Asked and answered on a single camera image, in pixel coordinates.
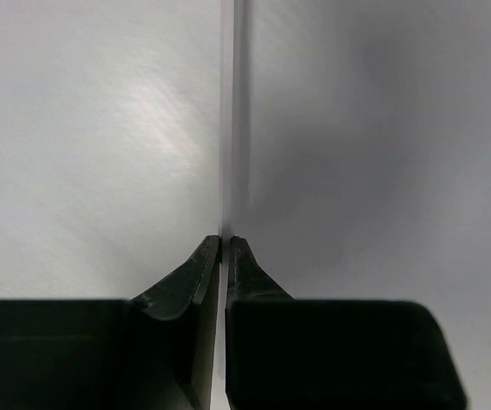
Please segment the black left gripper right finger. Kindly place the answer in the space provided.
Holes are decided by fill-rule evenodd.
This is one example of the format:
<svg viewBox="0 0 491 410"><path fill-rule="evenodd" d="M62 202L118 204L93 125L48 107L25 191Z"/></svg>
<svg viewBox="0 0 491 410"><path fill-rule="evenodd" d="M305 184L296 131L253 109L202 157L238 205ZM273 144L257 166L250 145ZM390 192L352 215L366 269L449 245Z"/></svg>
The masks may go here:
<svg viewBox="0 0 491 410"><path fill-rule="evenodd" d="M304 300L248 242L228 246L225 391L233 409L464 409L444 334L407 301Z"/></svg>

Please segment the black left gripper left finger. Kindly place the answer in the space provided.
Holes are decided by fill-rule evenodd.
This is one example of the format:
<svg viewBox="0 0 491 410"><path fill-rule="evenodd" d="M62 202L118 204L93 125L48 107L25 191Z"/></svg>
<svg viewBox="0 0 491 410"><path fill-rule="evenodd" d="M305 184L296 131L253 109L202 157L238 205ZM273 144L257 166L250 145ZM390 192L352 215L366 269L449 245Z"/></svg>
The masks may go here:
<svg viewBox="0 0 491 410"><path fill-rule="evenodd" d="M130 300L0 300L0 409L209 408L219 259L208 236Z"/></svg>

